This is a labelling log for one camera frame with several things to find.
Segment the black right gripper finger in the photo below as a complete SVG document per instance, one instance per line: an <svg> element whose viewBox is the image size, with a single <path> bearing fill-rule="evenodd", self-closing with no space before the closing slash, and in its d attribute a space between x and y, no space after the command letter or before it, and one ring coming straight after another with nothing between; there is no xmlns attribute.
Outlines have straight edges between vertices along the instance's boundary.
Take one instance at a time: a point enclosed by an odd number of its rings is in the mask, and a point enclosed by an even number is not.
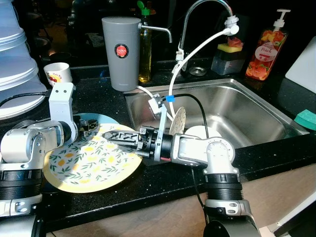
<svg viewBox="0 0 316 237"><path fill-rule="evenodd" d="M123 129L113 129L102 134L102 137L112 143L136 143L140 133Z"/></svg>
<svg viewBox="0 0 316 237"><path fill-rule="evenodd" d="M129 149L134 153L142 152L144 149L144 142L142 141L111 140L111 143Z"/></svg>

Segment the light blue plate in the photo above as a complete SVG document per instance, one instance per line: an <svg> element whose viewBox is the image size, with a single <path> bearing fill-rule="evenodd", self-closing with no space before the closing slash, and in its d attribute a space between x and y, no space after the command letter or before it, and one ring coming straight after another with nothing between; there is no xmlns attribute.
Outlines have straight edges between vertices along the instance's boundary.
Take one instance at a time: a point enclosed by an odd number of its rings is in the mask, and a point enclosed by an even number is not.
<svg viewBox="0 0 316 237"><path fill-rule="evenodd" d="M102 123L119 124L119 122L117 122L113 118L108 117L106 115L97 114L97 113L79 113L79 114L74 114L74 116L80 117L80 119L82 119L82 120L95 119L99 122L99 124L102 124Z"/></svg>

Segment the lemon print cream plate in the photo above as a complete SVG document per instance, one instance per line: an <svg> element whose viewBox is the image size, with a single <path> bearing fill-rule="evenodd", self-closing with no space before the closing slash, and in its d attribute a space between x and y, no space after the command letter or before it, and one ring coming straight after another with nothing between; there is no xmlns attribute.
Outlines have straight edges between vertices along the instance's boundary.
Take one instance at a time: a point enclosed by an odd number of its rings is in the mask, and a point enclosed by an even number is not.
<svg viewBox="0 0 316 237"><path fill-rule="evenodd" d="M90 193L117 185L133 174L142 158L102 137L113 129L129 127L112 123L99 126L100 135L81 137L47 154L43 167L46 181L61 191Z"/></svg>

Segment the chrome gooseneck kitchen faucet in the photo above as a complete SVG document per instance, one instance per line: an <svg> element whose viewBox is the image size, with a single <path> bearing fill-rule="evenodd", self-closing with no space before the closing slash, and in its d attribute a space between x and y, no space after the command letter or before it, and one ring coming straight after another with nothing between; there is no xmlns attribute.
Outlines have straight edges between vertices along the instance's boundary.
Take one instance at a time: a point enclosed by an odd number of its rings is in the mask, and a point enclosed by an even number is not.
<svg viewBox="0 0 316 237"><path fill-rule="evenodd" d="M181 66L180 70L172 70L173 73L179 73L179 72L185 72L187 70L187 61L186 56L191 56L194 53L186 53L184 50L184 43L185 43L185 36L187 35L187 25L188 25L188 18L190 17L190 14L194 9L196 9L197 6L199 6L201 3L208 2L208 1L214 1L221 4L226 11L228 12L228 18L224 22L224 25L226 26L226 29L230 29L228 33L225 33L227 36L233 36L238 32L238 25L237 22L239 21L239 18L235 16L233 13L232 8L225 0L197 0L191 7L188 8L187 13L185 14L184 19L184 25L183 25L183 31L181 33L180 41L178 43L177 51L176 51L176 65Z"/></svg>

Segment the white round dish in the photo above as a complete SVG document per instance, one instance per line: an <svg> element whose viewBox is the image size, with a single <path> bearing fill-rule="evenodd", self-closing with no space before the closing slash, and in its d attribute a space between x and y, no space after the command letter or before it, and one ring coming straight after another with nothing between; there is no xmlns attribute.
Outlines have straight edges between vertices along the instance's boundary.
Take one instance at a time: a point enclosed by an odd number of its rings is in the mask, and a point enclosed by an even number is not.
<svg viewBox="0 0 316 237"><path fill-rule="evenodd" d="M208 126L196 125L191 128L188 128L185 131L185 135L196 136L200 139L208 139L213 137L222 137L222 135L217 132L215 129Z"/></svg>

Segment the white printed mug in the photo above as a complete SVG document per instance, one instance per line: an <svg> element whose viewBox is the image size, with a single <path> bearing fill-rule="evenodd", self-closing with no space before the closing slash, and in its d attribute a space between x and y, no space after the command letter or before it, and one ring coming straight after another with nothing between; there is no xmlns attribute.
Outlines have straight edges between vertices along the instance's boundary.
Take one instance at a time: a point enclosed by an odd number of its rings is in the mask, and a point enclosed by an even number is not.
<svg viewBox="0 0 316 237"><path fill-rule="evenodd" d="M73 82L70 65L63 62L51 63L43 67L51 86L59 82Z"/></svg>

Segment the grey water filter canister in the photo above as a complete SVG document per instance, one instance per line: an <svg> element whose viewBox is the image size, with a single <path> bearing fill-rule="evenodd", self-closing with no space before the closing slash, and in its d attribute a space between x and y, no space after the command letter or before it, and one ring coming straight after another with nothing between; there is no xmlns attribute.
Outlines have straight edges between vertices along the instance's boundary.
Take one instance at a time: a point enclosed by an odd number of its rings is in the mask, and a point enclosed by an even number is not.
<svg viewBox="0 0 316 237"><path fill-rule="evenodd" d="M138 86L141 20L128 16L102 18L112 88L133 91Z"/></svg>

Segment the olive oil glass bottle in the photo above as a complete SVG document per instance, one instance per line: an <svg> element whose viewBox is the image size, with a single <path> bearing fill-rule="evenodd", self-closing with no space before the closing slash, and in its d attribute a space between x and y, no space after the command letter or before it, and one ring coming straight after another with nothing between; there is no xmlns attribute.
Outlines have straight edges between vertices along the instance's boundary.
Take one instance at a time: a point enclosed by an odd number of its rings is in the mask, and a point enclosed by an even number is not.
<svg viewBox="0 0 316 237"><path fill-rule="evenodd" d="M141 23L144 26L150 24L151 10L144 5L140 0L136 2L141 13ZM151 43L152 30L140 30L140 60L139 60L139 81L142 83L151 80L151 57L152 57L152 43Z"/></svg>

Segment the green sponge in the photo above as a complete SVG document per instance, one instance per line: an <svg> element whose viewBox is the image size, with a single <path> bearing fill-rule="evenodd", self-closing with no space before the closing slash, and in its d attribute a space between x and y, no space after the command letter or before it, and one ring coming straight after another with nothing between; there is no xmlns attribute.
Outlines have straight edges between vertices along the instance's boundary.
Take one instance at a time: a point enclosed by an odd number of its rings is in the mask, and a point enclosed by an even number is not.
<svg viewBox="0 0 316 237"><path fill-rule="evenodd" d="M294 121L307 129L316 130L316 114L308 109L298 113Z"/></svg>

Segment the white tiered storage container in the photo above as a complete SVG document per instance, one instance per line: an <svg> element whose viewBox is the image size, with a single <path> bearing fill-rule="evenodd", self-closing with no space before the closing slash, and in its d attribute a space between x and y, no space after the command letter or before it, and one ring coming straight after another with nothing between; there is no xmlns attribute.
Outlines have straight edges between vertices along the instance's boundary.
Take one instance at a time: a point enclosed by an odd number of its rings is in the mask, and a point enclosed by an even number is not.
<svg viewBox="0 0 316 237"><path fill-rule="evenodd" d="M22 93L46 91L12 1L0 0L0 102Z"/></svg>

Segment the white board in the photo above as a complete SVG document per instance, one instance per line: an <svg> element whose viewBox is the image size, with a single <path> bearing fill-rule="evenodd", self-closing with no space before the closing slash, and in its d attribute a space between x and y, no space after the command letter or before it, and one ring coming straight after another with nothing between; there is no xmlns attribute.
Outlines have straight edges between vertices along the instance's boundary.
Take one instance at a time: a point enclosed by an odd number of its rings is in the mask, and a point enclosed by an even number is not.
<svg viewBox="0 0 316 237"><path fill-rule="evenodd" d="M287 79L316 92L316 38L313 38L286 73Z"/></svg>

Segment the stainless steel sink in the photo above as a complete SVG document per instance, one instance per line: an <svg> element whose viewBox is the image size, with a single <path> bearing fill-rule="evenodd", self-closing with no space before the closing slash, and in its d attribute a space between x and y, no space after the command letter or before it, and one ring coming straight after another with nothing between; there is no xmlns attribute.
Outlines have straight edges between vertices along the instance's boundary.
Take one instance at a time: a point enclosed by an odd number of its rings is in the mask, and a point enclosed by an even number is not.
<svg viewBox="0 0 316 237"><path fill-rule="evenodd" d="M174 107L186 109L186 127L202 125L219 132L237 150L243 172L294 169L314 163L309 132L234 79L175 85Z"/></svg>

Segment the dark clear sponge holder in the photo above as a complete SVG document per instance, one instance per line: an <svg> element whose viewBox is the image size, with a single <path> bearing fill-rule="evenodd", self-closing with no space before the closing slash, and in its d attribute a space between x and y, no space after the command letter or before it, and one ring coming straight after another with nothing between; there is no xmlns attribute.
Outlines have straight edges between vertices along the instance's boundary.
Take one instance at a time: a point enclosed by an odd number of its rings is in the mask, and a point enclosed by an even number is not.
<svg viewBox="0 0 316 237"><path fill-rule="evenodd" d="M213 57L211 70L219 75L238 73L243 68L246 53L243 50L226 52L217 49Z"/></svg>

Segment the small chrome filter tap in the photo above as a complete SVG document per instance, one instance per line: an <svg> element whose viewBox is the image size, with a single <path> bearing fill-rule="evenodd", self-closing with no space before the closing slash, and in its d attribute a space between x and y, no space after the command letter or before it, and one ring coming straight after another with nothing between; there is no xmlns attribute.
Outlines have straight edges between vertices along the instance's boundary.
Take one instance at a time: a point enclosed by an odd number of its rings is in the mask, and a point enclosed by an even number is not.
<svg viewBox="0 0 316 237"><path fill-rule="evenodd" d="M172 43L172 34L171 31L169 29L165 29L162 27L154 27L154 26L149 26L149 25L143 25L142 23L140 23L140 25L138 26L139 29L147 29L147 30L158 30L161 32L165 32L167 33L168 39L169 39L169 43Z"/></svg>

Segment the yellow sponge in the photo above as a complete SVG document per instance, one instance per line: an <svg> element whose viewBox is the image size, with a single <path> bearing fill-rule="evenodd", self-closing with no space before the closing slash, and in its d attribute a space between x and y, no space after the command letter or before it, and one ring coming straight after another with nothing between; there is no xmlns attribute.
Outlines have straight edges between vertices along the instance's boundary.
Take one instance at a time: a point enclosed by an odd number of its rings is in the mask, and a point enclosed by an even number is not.
<svg viewBox="0 0 316 237"><path fill-rule="evenodd" d="M217 49L218 50L221 50L223 52L226 52L226 53L235 53L235 52L239 52L242 50L241 47L237 47L237 46L230 46L228 45L228 43L222 43L222 44L219 44L217 46Z"/></svg>

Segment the white edged side panel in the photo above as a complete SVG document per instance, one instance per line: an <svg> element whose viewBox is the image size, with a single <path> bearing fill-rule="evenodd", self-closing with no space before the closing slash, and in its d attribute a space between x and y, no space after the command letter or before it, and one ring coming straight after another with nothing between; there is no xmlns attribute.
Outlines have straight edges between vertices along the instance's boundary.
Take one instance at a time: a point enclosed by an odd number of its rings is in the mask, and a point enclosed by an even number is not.
<svg viewBox="0 0 316 237"><path fill-rule="evenodd" d="M314 237L316 230L316 193L309 196L280 221L267 226L274 237Z"/></svg>

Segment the red scouring pad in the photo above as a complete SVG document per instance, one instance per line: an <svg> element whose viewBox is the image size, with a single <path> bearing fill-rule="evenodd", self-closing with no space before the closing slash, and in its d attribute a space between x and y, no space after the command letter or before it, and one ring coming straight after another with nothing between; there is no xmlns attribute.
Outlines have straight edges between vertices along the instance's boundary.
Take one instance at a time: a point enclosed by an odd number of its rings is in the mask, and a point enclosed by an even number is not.
<svg viewBox="0 0 316 237"><path fill-rule="evenodd" d="M244 43L237 37L227 37L227 45L230 47L242 48Z"/></svg>

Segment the peach dish soap pump bottle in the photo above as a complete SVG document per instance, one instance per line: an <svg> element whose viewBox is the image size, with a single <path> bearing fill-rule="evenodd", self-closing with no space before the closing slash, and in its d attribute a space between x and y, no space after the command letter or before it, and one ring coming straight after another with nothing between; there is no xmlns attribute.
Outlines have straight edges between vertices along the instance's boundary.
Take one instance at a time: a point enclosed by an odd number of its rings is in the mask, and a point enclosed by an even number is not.
<svg viewBox="0 0 316 237"><path fill-rule="evenodd" d="M285 15L289 9L278 9L281 16L273 23L271 29L262 32L256 50L248 63L245 75L248 78L264 81L270 75L271 69L287 39L287 32L282 30L285 25Z"/></svg>

